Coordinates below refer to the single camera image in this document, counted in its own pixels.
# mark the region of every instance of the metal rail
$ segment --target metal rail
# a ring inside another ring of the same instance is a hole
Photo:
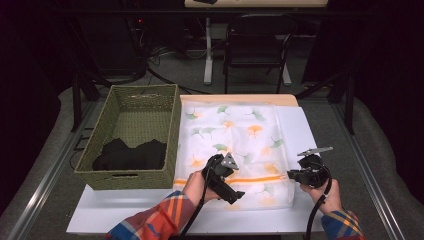
[[[27,238],[32,225],[37,219],[37,216],[43,208],[44,203],[47,201],[47,198],[49,197],[50,192],[56,184],[64,165],[67,163],[66,157],[68,156],[69,152],[72,151],[73,146],[77,143],[78,138],[81,136],[81,132],[84,130],[84,126],[90,119],[90,116],[93,114],[96,105],[97,102],[87,103],[87,107],[83,113],[83,121],[81,122],[80,127],[75,132],[70,133],[68,136],[65,142],[65,146],[60,152],[59,158],[47,170],[46,174],[40,182],[40,185],[29,200],[24,212],[10,232],[7,238],[8,240],[20,240]]]
[[[368,165],[368,162],[362,153],[362,150],[355,138],[354,135],[351,135],[348,129],[344,125],[343,113],[340,107],[335,104],[331,104],[333,111],[336,113],[337,121],[342,127],[347,139],[352,146],[352,150],[355,153],[358,166],[358,171],[364,180],[365,186],[370,193],[371,199],[374,202],[375,208],[377,209],[378,214],[383,222],[386,231],[392,240],[401,240],[405,239],[393,213],[390,209],[386,198],[383,195],[383,192],[380,189],[380,186],[377,183],[377,180],[374,177],[374,174],[371,171],[371,168]]]

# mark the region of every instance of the basket handle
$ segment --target basket handle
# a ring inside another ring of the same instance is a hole
[[[113,179],[129,179],[129,178],[138,178],[137,173],[123,173],[123,174],[113,174]]]

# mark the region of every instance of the black cloth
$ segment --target black cloth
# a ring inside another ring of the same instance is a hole
[[[103,146],[102,154],[93,162],[94,171],[162,169],[165,163],[166,143],[156,139],[129,148],[121,139]]]

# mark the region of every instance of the black chair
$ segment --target black chair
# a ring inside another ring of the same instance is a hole
[[[290,39],[296,22],[284,14],[246,14],[231,20],[227,27],[224,59],[225,93],[228,68],[279,68],[276,93],[280,92]]]

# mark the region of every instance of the table leg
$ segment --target table leg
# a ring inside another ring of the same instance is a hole
[[[210,18],[206,18],[206,64],[205,78],[203,80],[205,85],[212,84],[212,63],[211,22]]]

